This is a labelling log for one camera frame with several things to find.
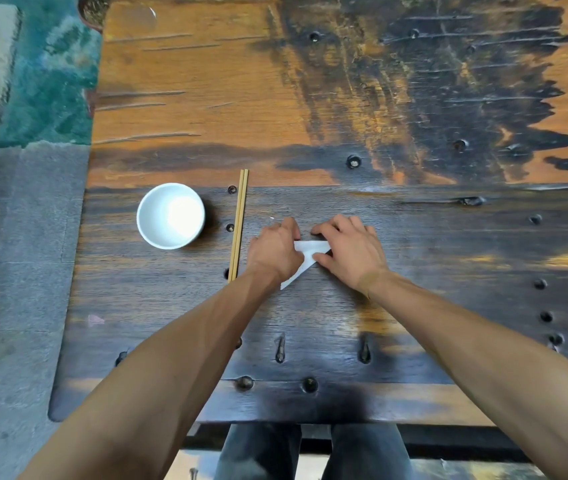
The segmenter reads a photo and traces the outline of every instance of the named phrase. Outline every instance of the person's left hand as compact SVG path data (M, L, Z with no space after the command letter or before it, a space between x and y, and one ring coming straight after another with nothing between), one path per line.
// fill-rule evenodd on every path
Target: person's left hand
M279 283L288 280L304 262L304 254L295 250L293 241L301 239L293 217L281 224L262 228L259 236L251 239L246 270L264 269L276 274Z

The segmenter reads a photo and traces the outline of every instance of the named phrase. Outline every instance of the forearm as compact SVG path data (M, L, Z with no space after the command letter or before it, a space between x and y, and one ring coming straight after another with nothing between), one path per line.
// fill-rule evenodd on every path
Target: forearm
M62 423L24 478L163 478L275 281L244 273L142 342Z
M568 359L395 273L369 296L540 468L568 478Z

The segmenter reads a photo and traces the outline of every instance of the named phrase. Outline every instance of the hand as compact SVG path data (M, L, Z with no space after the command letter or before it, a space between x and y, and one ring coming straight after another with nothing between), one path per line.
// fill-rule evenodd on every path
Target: hand
M293 245L300 239L293 217L286 217L282 224L263 227L260 235L251 239L246 270L266 269L276 273L278 283L288 280L304 262L304 254Z
M332 257L323 253L313 254L313 259L366 296L376 277L388 271L375 228L362 224L359 217L339 214L313 227L311 233L322 234L333 252Z

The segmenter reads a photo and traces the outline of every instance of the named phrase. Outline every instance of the triangular folded paper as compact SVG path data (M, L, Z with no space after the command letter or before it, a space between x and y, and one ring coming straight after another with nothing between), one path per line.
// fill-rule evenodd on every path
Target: triangular folded paper
M313 254L327 253L331 250L331 247L328 241L295 241L295 250L304 254L304 263L302 263L302 266L299 267L293 276L281 284L280 290L286 288L289 284L295 281L300 274L304 273L308 268L314 265L315 260L313 259Z

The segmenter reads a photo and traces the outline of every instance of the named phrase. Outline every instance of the person's leg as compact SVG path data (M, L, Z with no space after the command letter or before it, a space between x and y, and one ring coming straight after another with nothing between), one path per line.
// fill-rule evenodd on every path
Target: person's leg
M409 480L411 460L395 423L337 424L322 480Z
M293 480L301 439L298 424L233 424L214 480Z

